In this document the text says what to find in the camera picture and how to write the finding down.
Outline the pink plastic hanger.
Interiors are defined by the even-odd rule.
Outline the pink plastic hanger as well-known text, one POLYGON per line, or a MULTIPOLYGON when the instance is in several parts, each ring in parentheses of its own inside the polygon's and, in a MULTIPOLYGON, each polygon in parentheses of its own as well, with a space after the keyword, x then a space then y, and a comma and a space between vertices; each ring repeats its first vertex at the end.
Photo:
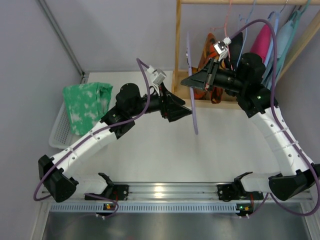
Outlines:
MULTIPOLYGON (((210 31, 211 31, 211 32, 214 32, 214 31, 216 31, 216 30, 223 30, 223 32, 224 32, 224 38, 227 38, 227 37, 228 37, 227 28, 228 28, 228 22, 229 22, 229 15, 230 15, 231 10, 232 10, 232 3, 233 3, 232 0, 229 0, 229 1, 228 1, 228 9, 227 9, 227 12, 226 12, 226 15, 225 15, 225 18, 224 18, 224 24, 223 24, 223 26, 216 26, 216 27, 211 27, 211 28, 210 28, 210 31)), ((223 64, 222 64, 223 67, 227 67, 227 61, 230 61, 230 60, 231 60, 231 54, 230 54, 229 45, 226 46, 226 49, 227 49, 227 56, 226 56, 226 58, 224 58, 224 60, 223 60, 223 64)))

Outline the orange camouflage trousers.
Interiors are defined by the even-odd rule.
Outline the orange camouflage trousers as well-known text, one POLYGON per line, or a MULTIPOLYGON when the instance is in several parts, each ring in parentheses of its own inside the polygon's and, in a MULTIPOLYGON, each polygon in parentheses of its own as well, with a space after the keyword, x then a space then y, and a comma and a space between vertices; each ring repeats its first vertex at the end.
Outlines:
POLYGON ((210 100, 212 104, 219 104, 222 100, 224 89, 214 85, 215 77, 219 72, 219 54, 215 49, 217 40, 212 33, 207 35, 198 64, 195 77, 193 97, 196 100, 210 100))

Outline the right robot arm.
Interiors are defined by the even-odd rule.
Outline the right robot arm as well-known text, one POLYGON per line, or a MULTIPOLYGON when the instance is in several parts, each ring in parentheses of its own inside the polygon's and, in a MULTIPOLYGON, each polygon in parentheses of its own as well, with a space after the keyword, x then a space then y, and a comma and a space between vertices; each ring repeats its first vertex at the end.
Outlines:
POLYGON ((214 87, 236 94, 236 101, 247 117, 259 129, 278 162, 278 173, 246 172, 234 179, 244 192, 271 193, 286 201, 312 187, 316 181, 312 175, 320 174, 319 164, 309 158, 305 162, 296 151, 299 144, 282 118, 272 92, 262 85, 266 67, 262 58, 255 53, 245 53, 235 71, 221 69, 216 59, 197 73, 183 79, 183 86, 209 91, 214 87))

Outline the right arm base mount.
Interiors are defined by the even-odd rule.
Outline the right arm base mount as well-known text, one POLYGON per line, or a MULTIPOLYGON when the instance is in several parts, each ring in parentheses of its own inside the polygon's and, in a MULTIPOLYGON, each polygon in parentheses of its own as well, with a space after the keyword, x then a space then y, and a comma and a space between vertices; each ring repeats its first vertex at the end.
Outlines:
POLYGON ((243 187, 235 183, 218 184, 217 195, 218 199, 224 202, 250 199, 249 194, 244 191, 243 187))

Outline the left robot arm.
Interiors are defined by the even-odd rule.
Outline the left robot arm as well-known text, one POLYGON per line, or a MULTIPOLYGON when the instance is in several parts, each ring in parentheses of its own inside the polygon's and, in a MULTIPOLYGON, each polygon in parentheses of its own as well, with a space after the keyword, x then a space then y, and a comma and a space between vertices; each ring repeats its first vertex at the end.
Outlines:
POLYGON ((91 176, 76 175, 80 166, 108 144, 120 139, 134 127, 134 118, 160 112, 169 122, 175 122, 192 114, 185 101, 167 90, 162 83, 159 92, 141 96, 139 87, 127 83, 115 97, 115 106, 73 145, 38 160, 41 183, 57 203, 73 195, 85 195, 87 199, 108 198, 114 192, 114 183, 102 172, 91 176))

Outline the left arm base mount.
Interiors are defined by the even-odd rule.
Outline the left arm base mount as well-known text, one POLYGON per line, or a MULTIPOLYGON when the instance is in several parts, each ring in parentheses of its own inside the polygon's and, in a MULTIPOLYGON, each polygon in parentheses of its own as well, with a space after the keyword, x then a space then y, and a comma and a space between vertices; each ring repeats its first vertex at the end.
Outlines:
POLYGON ((113 201, 124 201, 129 194, 129 185, 127 184, 113 184, 108 185, 106 189, 101 193, 93 193, 93 195, 102 197, 104 199, 110 199, 113 201))

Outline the green white trousers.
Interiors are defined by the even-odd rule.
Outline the green white trousers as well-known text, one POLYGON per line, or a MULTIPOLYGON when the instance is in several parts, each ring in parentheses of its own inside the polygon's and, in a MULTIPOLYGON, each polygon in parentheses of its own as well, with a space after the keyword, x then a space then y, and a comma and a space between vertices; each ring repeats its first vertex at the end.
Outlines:
POLYGON ((62 95, 72 134, 83 136, 107 113, 113 86, 91 82, 64 87, 62 95))

